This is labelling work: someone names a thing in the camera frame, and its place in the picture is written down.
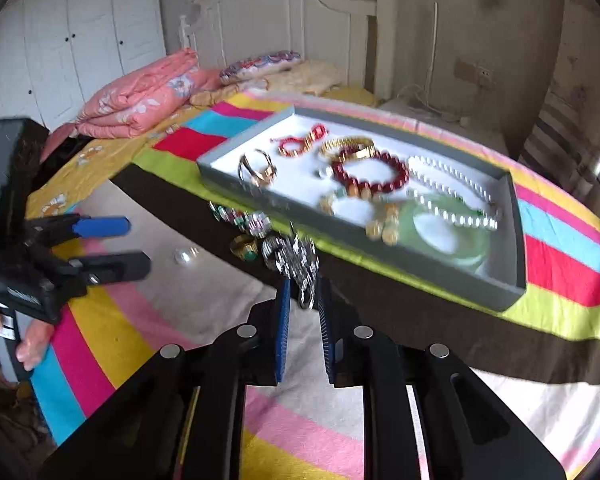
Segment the person left hand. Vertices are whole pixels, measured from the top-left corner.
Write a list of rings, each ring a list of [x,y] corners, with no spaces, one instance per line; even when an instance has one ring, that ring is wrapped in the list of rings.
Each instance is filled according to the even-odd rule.
[[[24,333],[20,334],[20,343],[16,348],[16,358],[25,370],[30,372],[43,361],[54,331],[55,327],[52,324],[34,318]]]

